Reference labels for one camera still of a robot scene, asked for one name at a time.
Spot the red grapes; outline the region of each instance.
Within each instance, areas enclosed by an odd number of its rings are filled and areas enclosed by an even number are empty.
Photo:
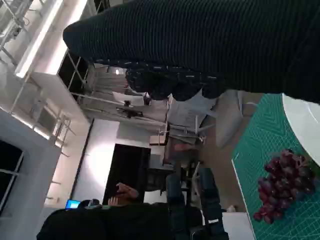
[[[273,157],[264,165],[267,177],[259,177],[258,193],[262,206],[253,215],[253,219],[262,219],[273,224],[284,217],[284,212],[294,201],[302,200],[305,194],[316,191],[313,183],[315,174],[308,167],[304,156],[285,149],[280,157]]]

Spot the cable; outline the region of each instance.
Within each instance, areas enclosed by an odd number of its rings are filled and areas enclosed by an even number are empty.
[[[25,25],[25,26],[29,26],[29,24],[30,24],[30,20],[29,20],[27,17],[25,17],[25,16],[23,17],[23,19],[25,19],[25,20],[27,20],[27,21],[28,21],[28,23],[24,22],[24,25]]]

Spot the green cutting mat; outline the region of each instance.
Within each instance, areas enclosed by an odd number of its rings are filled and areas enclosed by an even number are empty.
[[[233,152],[233,161],[257,240],[320,240],[320,188],[295,202],[282,220],[269,225],[252,215],[262,205],[257,180],[266,176],[264,164],[285,148],[303,153],[283,109],[282,96],[266,94]]]

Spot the beige floor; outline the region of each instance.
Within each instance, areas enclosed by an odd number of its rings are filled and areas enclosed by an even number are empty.
[[[244,102],[258,103],[261,98],[261,94],[257,93],[245,93]],[[231,139],[231,141],[224,147],[218,148],[216,146],[214,127],[206,130],[206,143],[200,151],[200,160],[202,160],[206,166],[212,169],[214,178],[219,189],[221,206],[227,208],[230,205],[237,206],[239,212],[245,212],[245,204],[242,198],[240,188],[237,183],[236,175],[232,166],[231,156],[235,146],[241,135],[243,134],[247,124],[250,121],[250,117],[255,111],[254,106],[246,106],[244,108],[244,115],[241,127]],[[214,123],[213,118],[206,118],[203,125]]]

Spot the black jacket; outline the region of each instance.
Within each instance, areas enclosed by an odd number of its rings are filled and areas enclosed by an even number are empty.
[[[319,7],[320,0],[135,0],[70,25],[63,38],[90,62],[181,67],[216,77],[218,92],[318,103]]]

